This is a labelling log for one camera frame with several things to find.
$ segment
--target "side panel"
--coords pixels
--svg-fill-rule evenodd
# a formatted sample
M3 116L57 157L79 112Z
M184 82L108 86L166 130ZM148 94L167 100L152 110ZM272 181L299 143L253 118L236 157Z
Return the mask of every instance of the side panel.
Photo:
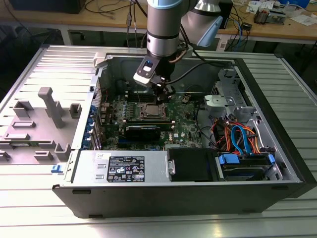
M110 218L259 213L300 187L265 184L73 189L56 185L53 191L79 218Z

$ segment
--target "blue latch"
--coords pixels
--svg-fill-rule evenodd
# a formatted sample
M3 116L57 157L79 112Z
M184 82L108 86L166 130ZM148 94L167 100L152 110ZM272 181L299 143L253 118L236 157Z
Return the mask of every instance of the blue latch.
M63 173L61 165L54 165L51 169L51 173Z
M268 155L268 158L269 158L269 160L271 161L271 164L274 164L274 163L275 163L275 158L274 158L273 155L269 154L269 155Z
M240 163L238 156L234 154L222 154L219 156L219 161L221 165L225 163L230 163L230 164Z

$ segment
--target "black computer case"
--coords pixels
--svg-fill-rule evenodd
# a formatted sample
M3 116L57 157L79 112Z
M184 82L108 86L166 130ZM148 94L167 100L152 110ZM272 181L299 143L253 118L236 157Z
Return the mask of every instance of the black computer case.
M15 10L53 11L78 14L86 0L9 0Z

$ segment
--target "warning label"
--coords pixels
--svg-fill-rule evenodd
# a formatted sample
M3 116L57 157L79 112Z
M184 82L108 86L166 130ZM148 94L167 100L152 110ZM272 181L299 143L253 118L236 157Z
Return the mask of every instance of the warning label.
M110 156L108 182L144 182L144 156Z

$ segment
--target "metal workbench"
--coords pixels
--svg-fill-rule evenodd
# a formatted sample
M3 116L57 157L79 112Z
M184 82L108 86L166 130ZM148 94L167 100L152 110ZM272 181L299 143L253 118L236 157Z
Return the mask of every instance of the metal workbench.
M107 49L39 49L0 104L0 136L12 121L12 106L18 99L44 107L37 99L41 85L52 87L53 97L62 107L83 103L95 74L94 55ZM212 56L233 54L244 59L317 179L316 95L284 59L274 55L214 52ZM0 166L0 237L317 237L317 189L298 199L278 202L261 214L79 219L51 191L52 184L61 178L53 176L51 168Z

